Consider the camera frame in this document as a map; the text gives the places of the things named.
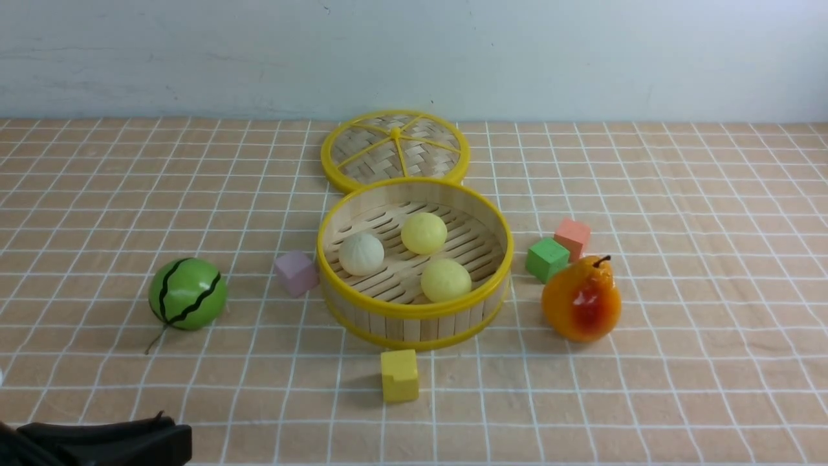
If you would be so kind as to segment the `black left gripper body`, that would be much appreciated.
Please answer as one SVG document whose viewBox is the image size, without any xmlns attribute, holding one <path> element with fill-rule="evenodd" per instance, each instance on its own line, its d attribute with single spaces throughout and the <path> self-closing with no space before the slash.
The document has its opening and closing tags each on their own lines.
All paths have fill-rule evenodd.
<svg viewBox="0 0 828 466">
<path fill-rule="evenodd" d="M 193 431 L 160 411 L 103 425 L 2 424 L 3 465 L 186 465 Z"/>
</svg>

